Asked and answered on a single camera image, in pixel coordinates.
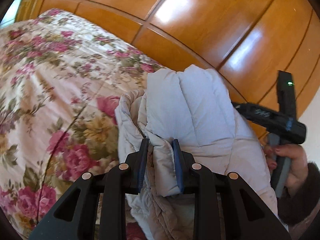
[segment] floral bed sheet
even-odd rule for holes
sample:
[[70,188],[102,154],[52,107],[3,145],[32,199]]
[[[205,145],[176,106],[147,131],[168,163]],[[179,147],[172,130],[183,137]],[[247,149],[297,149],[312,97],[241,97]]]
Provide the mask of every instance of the floral bed sheet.
[[114,109],[161,67],[59,9],[0,31],[0,206],[23,238],[83,172],[118,164]]

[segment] person's arm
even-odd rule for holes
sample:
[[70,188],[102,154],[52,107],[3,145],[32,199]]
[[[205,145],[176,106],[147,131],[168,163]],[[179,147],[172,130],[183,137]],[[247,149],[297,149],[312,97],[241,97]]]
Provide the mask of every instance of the person's arm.
[[278,199],[278,215],[289,226],[298,224],[310,215],[320,199],[319,169],[316,164],[308,163],[300,145],[266,146],[264,152],[270,170],[277,165],[273,155],[292,159],[284,193]]

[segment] finger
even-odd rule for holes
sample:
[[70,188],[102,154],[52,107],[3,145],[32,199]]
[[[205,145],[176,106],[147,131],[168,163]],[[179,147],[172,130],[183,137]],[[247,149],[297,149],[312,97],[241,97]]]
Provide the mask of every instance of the finger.
[[277,168],[277,162],[269,157],[266,158],[267,165],[270,171],[273,171]]
[[268,145],[268,144],[266,144],[266,145],[263,147],[263,152],[264,152],[264,154],[265,154],[266,156],[268,156],[268,157],[270,157],[270,158],[272,158],[273,155],[274,155],[274,149],[273,149],[270,145]]
[[274,153],[281,157],[297,159],[305,155],[303,148],[297,144],[280,145],[273,148]]

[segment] dark sleeve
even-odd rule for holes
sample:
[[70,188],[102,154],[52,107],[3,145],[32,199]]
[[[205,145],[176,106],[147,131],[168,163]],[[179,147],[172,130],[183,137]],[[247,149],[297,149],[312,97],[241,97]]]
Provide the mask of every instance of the dark sleeve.
[[308,169],[308,177],[294,197],[290,197],[286,189],[278,199],[279,218],[289,226],[298,224],[310,215],[320,199],[319,169],[314,163],[308,163]]

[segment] tiled floor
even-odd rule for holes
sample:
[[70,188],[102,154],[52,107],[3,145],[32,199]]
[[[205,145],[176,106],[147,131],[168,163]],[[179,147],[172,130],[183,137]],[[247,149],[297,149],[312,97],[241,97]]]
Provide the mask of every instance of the tiled floor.
[[16,17],[20,2],[21,0],[13,1],[12,5],[9,7],[7,13],[4,15],[0,23],[0,29],[14,23],[14,19]]

